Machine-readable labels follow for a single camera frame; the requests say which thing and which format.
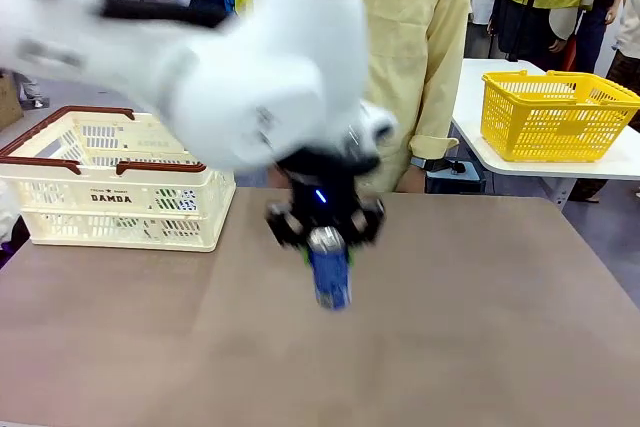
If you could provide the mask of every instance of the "floor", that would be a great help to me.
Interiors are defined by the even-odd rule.
[[[41,81],[42,91],[51,98],[51,107],[28,111],[25,117],[0,131],[0,145],[5,145],[33,125],[65,105],[133,107],[125,97],[101,88],[68,82]],[[539,180],[489,174],[488,191],[499,195],[545,197]],[[264,186],[262,173],[239,176],[239,185]],[[640,307],[640,199],[634,195],[639,187],[629,182],[611,182],[603,190],[598,205],[569,203],[567,219],[600,256],[622,287]]]

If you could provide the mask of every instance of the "blue led light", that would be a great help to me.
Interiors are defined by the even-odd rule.
[[[322,201],[323,204],[327,203],[327,199],[324,197],[324,195],[322,195],[322,192],[320,192],[319,190],[316,190],[316,195]]]

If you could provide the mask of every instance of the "cream plastic basket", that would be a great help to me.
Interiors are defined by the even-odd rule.
[[[185,151],[150,114],[65,107],[0,151],[34,244],[210,252],[233,174]]]

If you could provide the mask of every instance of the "brown tabletop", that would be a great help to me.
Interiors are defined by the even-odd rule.
[[[240,189],[218,251],[26,245],[0,271],[0,419],[59,426],[637,427],[640,315],[553,205],[386,198],[353,305]]]

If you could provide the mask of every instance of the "person in yellow shirt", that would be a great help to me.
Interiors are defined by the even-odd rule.
[[[381,167],[361,187],[424,192],[425,173],[418,165],[442,158],[457,143],[447,136],[470,0],[364,2],[370,35],[366,98],[391,110],[400,127],[382,146]]]

